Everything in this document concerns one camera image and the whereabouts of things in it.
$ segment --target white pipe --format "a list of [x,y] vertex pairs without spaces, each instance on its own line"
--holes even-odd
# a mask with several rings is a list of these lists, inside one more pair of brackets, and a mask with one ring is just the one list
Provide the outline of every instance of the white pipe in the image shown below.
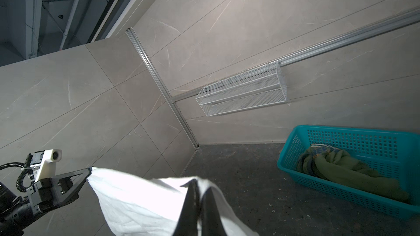
[[66,29],[64,30],[64,35],[63,35],[63,39],[61,40],[61,45],[60,45],[59,50],[63,49],[64,42],[66,42],[67,34],[68,34],[69,29],[70,29],[71,22],[73,21],[74,13],[76,12],[76,8],[77,8],[78,3],[79,3],[79,0],[74,0],[73,1],[73,6],[71,7],[70,16],[68,17],[68,20],[67,20]]

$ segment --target green clothing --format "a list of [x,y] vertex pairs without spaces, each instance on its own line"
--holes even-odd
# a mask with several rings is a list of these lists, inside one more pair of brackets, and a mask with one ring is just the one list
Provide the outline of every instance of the green clothing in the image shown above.
[[312,144],[300,155],[297,171],[400,202],[409,198],[398,180],[381,176],[347,151],[329,145]]

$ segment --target blue laundry basket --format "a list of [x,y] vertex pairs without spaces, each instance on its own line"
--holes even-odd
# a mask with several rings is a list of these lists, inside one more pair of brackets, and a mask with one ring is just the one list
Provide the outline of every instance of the blue laundry basket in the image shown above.
[[[399,180],[410,194],[410,204],[398,202],[296,171],[297,160],[313,143],[345,149],[388,178]],[[326,192],[356,204],[407,219],[420,213],[420,135],[362,128],[297,126],[289,135],[280,158],[279,169],[304,186]]]

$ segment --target concrete floor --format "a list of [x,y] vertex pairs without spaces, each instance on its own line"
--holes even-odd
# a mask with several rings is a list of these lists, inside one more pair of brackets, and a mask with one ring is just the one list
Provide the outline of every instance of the concrete floor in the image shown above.
[[277,168],[282,148],[202,145],[183,176],[213,181],[238,218],[260,235],[419,235],[414,232],[418,221],[403,221],[295,183]]

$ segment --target white cloth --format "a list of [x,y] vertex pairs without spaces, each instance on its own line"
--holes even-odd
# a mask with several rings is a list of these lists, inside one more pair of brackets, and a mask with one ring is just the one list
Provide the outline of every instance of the white cloth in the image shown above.
[[[175,231],[188,188],[196,179],[200,199],[213,188],[223,228],[228,236],[258,236],[242,223],[212,182],[198,177],[145,180],[124,172],[93,168],[87,178],[96,192],[109,228],[117,236],[171,236]],[[197,224],[201,235],[200,224]]]

